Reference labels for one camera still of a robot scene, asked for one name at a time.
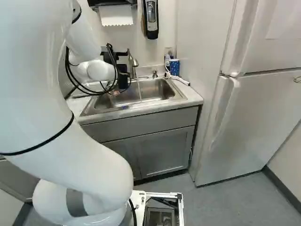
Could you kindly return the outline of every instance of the cabinet door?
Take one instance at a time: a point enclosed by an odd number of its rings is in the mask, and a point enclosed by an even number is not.
[[[38,181],[38,178],[20,170],[9,161],[0,161],[0,189],[13,197],[30,202]]]
[[[135,148],[132,139],[107,142],[103,143],[103,145],[120,154],[125,160],[127,160],[132,168],[134,180],[141,179],[141,173],[137,165],[137,157],[134,153]]]
[[[188,167],[194,126],[135,137],[142,178]]]

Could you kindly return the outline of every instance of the blue cup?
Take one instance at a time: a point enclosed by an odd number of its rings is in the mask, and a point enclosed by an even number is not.
[[[174,76],[180,75],[180,60],[179,59],[171,59],[170,63],[170,73]]]

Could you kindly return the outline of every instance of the paper towel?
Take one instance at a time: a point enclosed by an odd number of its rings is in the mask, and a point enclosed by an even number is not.
[[[103,26],[122,26],[134,23],[131,5],[100,6],[99,16]]]

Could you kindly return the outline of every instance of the gray floor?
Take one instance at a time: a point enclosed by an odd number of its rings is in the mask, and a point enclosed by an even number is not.
[[[186,226],[300,226],[301,215],[262,173],[195,188],[189,174],[135,187],[182,192]],[[53,226],[32,211],[25,226]]]

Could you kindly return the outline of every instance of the faucet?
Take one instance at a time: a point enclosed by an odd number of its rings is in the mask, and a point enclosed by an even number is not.
[[[129,48],[127,49],[127,54],[128,54],[128,61],[131,67],[131,79],[136,79],[137,78],[136,67],[139,66],[139,63],[135,58],[133,58]]]

